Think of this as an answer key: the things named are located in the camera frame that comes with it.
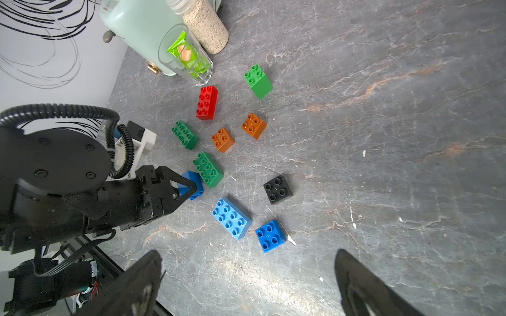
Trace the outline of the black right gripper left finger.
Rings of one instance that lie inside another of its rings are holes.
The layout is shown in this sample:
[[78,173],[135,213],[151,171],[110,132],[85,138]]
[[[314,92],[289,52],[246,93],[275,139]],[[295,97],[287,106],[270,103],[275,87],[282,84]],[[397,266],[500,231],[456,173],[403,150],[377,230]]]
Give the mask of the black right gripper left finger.
[[157,302],[161,282],[162,258],[151,250],[76,314],[165,315],[166,308]]

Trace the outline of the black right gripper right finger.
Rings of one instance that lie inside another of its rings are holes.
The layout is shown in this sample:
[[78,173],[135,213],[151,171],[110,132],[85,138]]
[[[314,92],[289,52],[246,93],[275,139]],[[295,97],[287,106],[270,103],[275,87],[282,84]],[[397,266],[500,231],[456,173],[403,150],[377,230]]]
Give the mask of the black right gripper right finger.
[[337,251],[335,275],[345,315],[421,315],[348,251]]

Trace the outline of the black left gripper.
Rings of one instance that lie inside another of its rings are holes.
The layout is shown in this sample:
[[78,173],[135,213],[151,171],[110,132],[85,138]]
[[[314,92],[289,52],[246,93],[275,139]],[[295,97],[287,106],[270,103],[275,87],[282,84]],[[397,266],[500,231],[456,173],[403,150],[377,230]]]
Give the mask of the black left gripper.
[[[172,183],[188,188],[183,195]],[[98,224],[127,230],[176,211],[196,192],[195,182],[166,166],[143,166],[134,180],[107,181],[98,191]]]

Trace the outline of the light blue long lego brick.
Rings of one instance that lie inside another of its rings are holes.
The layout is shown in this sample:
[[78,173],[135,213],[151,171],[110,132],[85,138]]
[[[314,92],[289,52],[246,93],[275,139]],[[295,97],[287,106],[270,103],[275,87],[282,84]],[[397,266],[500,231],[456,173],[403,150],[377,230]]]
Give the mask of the light blue long lego brick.
[[227,198],[220,198],[212,210],[212,216],[236,240],[243,238],[252,220]]

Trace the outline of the blue square lego brick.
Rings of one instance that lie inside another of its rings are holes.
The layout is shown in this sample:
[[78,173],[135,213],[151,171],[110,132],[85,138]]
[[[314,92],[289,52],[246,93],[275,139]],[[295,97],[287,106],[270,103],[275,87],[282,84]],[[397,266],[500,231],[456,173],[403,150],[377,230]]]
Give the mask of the blue square lego brick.
[[286,237],[277,220],[266,223],[256,229],[255,233],[265,254],[286,242]]

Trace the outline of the black square lego brick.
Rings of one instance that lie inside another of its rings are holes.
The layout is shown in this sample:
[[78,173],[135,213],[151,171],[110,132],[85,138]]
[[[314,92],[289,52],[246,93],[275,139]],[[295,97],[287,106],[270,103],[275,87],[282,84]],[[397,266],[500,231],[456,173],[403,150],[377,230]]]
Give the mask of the black square lego brick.
[[278,175],[263,185],[271,205],[279,204],[293,196],[293,192],[284,175]]

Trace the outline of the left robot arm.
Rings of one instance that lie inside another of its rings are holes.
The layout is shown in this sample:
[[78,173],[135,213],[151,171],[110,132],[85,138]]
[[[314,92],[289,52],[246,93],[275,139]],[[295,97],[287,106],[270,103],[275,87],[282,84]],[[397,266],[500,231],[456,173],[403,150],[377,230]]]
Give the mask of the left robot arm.
[[[43,119],[100,119],[105,142],[69,129],[25,133]],[[134,179],[128,129],[113,110],[39,103],[1,113],[1,249],[12,254],[83,234],[131,229],[172,214],[196,184],[161,166]]]

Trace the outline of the dark green long lego brick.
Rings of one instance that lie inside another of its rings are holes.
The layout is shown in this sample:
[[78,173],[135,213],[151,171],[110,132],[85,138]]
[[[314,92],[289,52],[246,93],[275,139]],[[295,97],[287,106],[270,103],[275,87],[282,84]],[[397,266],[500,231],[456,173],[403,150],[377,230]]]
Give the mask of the dark green long lego brick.
[[200,140],[199,136],[183,121],[177,121],[171,131],[187,150],[193,150]]

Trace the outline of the orange lego brick left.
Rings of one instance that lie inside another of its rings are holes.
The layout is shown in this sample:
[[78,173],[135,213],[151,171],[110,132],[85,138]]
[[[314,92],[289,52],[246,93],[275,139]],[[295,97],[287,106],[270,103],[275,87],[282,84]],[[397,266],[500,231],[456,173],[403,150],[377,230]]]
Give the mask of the orange lego brick left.
[[228,131],[221,127],[213,136],[212,142],[216,150],[225,153],[234,143],[234,139],[229,135]]

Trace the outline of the orange lego brick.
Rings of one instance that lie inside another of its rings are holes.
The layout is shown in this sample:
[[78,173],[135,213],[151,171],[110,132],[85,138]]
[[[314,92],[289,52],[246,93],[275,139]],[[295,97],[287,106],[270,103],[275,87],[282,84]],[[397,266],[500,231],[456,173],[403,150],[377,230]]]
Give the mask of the orange lego brick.
[[249,113],[241,128],[255,140],[258,140],[260,135],[265,130],[267,124],[254,113]]
[[228,131],[221,127],[213,136],[212,142],[216,150],[225,153],[234,143],[234,139],[229,135]]

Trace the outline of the red long lego brick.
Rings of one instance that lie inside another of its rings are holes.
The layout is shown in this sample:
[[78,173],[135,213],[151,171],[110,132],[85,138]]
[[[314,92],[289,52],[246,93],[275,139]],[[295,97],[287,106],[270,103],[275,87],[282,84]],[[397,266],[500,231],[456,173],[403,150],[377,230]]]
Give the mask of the red long lego brick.
[[202,87],[196,117],[202,121],[212,120],[216,110],[218,90],[214,86]]

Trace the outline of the light green square lego brick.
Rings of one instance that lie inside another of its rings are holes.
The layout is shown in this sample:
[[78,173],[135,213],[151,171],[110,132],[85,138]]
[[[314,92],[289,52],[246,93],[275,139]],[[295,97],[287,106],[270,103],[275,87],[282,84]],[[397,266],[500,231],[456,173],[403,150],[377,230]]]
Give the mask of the light green square lego brick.
[[271,92],[273,88],[265,72],[258,64],[253,65],[248,72],[245,72],[243,78],[259,100]]

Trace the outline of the clear glass with green packet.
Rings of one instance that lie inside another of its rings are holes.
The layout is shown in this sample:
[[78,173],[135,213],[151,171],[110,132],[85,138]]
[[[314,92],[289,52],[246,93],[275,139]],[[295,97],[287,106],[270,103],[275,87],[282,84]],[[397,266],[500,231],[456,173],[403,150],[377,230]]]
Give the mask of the clear glass with green packet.
[[164,35],[158,50],[159,62],[195,86],[205,86],[214,65],[187,25],[173,26]]

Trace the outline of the mint green toaster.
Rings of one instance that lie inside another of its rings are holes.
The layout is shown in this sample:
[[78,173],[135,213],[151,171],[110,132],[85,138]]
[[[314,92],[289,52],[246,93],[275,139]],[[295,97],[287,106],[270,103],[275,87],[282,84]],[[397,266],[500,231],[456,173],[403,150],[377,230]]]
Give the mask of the mint green toaster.
[[[217,13],[221,1],[208,2]],[[109,29],[109,33],[104,35],[105,42],[116,36],[146,59],[152,72],[176,75],[158,59],[164,35],[173,26],[184,24],[181,16],[176,15],[166,1],[102,1],[100,18]]]

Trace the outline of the jar of beige grains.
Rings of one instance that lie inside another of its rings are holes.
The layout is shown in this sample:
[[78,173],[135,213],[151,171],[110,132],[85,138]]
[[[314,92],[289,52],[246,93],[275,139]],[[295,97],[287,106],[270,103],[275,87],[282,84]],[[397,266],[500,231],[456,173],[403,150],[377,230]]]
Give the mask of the jar of beige grains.
[[208,1],[167,0],[166,4],[176,15],[181,16],[208,53],[215,55],[224,50],[229,33]]

